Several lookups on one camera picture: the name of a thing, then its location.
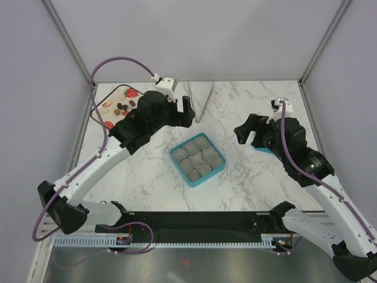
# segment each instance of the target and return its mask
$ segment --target gray wall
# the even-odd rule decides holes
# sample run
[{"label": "gray wall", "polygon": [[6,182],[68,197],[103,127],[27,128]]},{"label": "gray wall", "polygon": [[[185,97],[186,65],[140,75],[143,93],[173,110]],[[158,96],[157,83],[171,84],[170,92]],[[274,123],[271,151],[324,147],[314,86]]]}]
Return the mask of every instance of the gray wall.
[{"label": "gray wall", "polygon": [[[113,56],[191,80],[300,78],[342,0],[51,0],[87,68]],[[149,75],[124,62],[98,81]]]},{"label": "gray wall", "polygon": [[67,168],[86,84],[38,0],[0,3],[0,282],[25,282],[37,186]]},{"label": "gray wall", "polygon": [[340,181],[377,227],[377,1],[354,1],[305,85]]}]

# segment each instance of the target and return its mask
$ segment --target white cable tray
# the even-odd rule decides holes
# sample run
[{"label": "white cable tray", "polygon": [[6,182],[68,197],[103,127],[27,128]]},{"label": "white cable tray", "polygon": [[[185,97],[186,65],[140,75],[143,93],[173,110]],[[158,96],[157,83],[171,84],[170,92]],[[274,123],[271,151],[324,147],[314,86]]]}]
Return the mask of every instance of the white cable tray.
[{"label": "white cable tray", "polygon": [[[131,243],[125,245],[117,240],[117,236],[75,236],[61,235],[54,239],[56,247],[76,247],[76,248],[143,248],[148,243]],[[151,248],[206,248],[206,249],[272,249],[272,237],[262,236],[261,242],[249,243],[154,243]]]}]

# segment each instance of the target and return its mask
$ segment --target white bracket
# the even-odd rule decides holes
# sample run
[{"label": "white bracket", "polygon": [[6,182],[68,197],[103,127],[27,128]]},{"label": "white bracket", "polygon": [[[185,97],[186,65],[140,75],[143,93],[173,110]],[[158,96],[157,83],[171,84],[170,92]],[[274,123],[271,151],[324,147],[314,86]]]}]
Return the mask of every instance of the white bracket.
[{"label": "white bracket", "polygon": [[178,81],[176,78],[162,78],[162,80],[156,83],[156,90],[167,96],[167,101],[175,102],[174,90],[176,90],[177,84]]},{"label": "white bracket", "polygon": [[315,219],[306,216],[301,210],[289,210],[282,218],[284,226],[302,235],[307,240],[324,250],[329,256],[334,253],[331,248],[343,241],[339,231],[333,225],[323,225]]},{"label": "white bracket", "polygon": [[274,105],[275,105],[275,107],[279,106],[279,108],[274,109],[273,115],[271,117],[269,117],[267,122],[266,122],[267,124],[270,123],[271,120],[278,121],[278,119],[282,118],[283,104],[280,102],[281,100],[284,100],[285,105],[286,105],[286,107],[285,107],[285,117],[290,117],[293,114],[293,106],[292,106],[292,103],[289,102],[288,98],[278,97],[277,99],[275,99]]}]

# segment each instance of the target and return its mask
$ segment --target black panel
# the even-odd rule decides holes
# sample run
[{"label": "black panel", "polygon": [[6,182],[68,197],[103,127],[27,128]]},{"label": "black panel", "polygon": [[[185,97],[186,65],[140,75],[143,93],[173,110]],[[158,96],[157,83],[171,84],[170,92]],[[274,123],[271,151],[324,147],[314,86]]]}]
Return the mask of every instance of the black panel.
[{"label": "black panel", "polygon": [[[141,221],[153,229],[158,243],[242,243],[260,242],[261,233],[277,233],[269,215],[258,212],[130,212],[119,223]],[[110,232],[97,226],[96,233]],[[133,225],[133,242],[150,241],[150,232],[140,225]],[[128,227],[119,232],[128,233]]]}]

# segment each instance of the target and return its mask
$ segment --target metal floor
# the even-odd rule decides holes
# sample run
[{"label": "metal floor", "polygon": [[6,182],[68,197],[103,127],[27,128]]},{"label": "metal floor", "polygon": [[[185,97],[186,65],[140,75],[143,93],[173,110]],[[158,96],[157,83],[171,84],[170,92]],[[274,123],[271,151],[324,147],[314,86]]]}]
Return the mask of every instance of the metal floor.
[{"label": "metal floor", "polygon": [[[61,265],[98,248],[54,248]],[[75,268],[48,268],[51,283],[346,283],[330,257],[304,240],[289,256],[259,249],[154,249],[141,255],[102,254]]]}]

